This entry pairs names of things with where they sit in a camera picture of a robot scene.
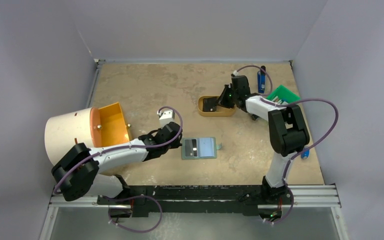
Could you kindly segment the single black credit card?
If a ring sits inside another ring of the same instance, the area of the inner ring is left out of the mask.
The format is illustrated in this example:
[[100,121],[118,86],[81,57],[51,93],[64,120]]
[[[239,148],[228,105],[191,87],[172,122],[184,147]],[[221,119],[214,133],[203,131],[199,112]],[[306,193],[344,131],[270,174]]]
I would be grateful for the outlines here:
[[192,139],[185,139],[183,147],[184,147],[184,155],[186,158],[194,156],[193,140]]

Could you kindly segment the grey-green card holder wallet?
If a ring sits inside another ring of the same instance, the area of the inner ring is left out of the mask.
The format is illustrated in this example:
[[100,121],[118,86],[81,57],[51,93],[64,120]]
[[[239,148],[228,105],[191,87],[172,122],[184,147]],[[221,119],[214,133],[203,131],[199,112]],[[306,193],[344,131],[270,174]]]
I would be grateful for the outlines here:
[[[183,147],[185,139],[197,139],[197,156],[185,157]],[[181,143],[181,158],[183,160],[216,159],[217,152],[223,147],[221,143],[216,142],[215,137],[184,138]]]

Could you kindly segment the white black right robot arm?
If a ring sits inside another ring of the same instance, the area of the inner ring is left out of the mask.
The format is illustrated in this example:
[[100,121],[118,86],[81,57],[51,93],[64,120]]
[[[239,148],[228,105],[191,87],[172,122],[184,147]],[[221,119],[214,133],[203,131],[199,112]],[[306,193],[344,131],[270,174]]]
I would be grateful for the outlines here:
[[248,78],[232,75],[231,83],[224,86],[217,100],[224,108],[237,107],[242,111],[268,122],[269,140],[274,150],[268,172],[262,179],[262,200],[274,203],[287,191],[287,177],[292,164],[292,156],[301,152],[310,142],[303,113],[297,104],[278,105],[251,93]]

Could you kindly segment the black credit card stack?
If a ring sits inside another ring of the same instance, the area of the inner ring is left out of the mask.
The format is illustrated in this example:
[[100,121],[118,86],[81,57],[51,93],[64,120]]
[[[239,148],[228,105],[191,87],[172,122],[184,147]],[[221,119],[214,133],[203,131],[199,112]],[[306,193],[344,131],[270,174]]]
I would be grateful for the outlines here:
[[203,112],[216,112],[217,111],[217,97],[207,97],[202,100]]

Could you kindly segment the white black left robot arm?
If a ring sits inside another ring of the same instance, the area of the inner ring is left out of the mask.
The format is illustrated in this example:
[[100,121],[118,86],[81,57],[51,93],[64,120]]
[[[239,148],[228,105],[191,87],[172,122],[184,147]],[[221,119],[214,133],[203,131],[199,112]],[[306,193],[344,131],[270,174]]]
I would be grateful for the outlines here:
[[56,181],[54,194],[61,194],[67,202],[83,197],[102,172],[131,163],[157,159],[170,149],[179,148],[182,124],[171,121],[135,138],[109,147],[87,147],[77,143],[53,166],[51,174]]

